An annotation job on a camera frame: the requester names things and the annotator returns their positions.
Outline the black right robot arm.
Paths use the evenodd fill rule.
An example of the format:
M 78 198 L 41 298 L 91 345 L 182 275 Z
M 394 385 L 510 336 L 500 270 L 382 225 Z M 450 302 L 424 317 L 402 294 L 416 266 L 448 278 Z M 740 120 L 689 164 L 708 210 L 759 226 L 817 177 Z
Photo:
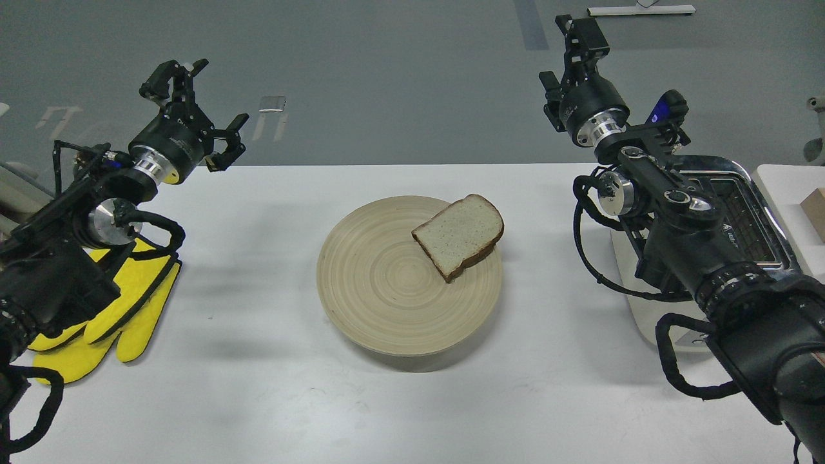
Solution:
M 726 203 L 681 173 L 677 149 L 686 100 L 663 94 L 643 124 L 597 68 L 610 51 L 593 17 L 557 15 L 565 73 L 539 75 L 544 112 L 557 132 L 594 150 L 597 167 L 574 179 L 574 243 L 596 282 L 649 302 L 695 300 L 703 319 L 666 313 L 654 335 L 664 376 L 701 400 L 743 393 L 773 425 L 784 425 L 814 463 L 823 462 L 823 284 L 790 271 L 781 278 L 749 258 L 724 232 Z M 581 215 L 624 232 L 636 276 L 656 293 L 604 277 L 581 244 Z

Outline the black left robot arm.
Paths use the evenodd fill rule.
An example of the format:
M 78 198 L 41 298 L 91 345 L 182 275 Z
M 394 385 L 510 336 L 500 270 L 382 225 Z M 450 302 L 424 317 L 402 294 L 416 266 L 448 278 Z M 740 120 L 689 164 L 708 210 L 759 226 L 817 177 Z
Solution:
M 174 220 L 142 211 L 161 183 L 179 184 L 203 162 L 225 171 L 245 152 L 241 113 L 217 128 L 197 104 L 191 68 L 159 64 L 139 88 L 159 113 L 126 151 L 111 144 L 53 144 L 54 198 L 2 243 L 2 462 L 38 443 L 64 396 L 64 377 L 15 361 L 39 335 L 89 321 L 121 289 L 128 259 L 176 256 L 186 233 Z

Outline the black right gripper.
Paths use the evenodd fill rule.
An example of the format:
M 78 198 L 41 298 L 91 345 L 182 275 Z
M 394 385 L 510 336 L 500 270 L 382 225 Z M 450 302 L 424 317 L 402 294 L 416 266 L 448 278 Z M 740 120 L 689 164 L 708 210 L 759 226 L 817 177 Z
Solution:
M 544 114 L 572 143 L 595 148 L 607 136 L 623 133 L 630 116 L 613 83 L 598 74 L 598 61 L 609 55 L 610 45 L 593 17 L 557 15 L 555 24 L 565 38 L 565 74 L 560 83 L 552 71 L 539 73 Z

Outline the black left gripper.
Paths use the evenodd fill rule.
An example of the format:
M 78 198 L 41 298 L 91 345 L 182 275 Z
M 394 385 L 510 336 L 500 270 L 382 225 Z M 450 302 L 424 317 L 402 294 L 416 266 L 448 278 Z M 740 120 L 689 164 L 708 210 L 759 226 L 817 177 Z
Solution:
M 245 152 L 240 130 L 249 114 L 240 113 L 224 129 L 215 129 L 212 121 L 193 103 L 193 80 L 209 64 L 200 59 L 191 70 L 177 61 L 159 64 L 141 84 L 141 97 L 162 106 L 129 143 L 135 169 L 153 179 L 156 185 L 184 182 L 201 161 L 209 171 L 225 171 Z M 225 149 L 214 150 L 214 141 L 223 141 Z

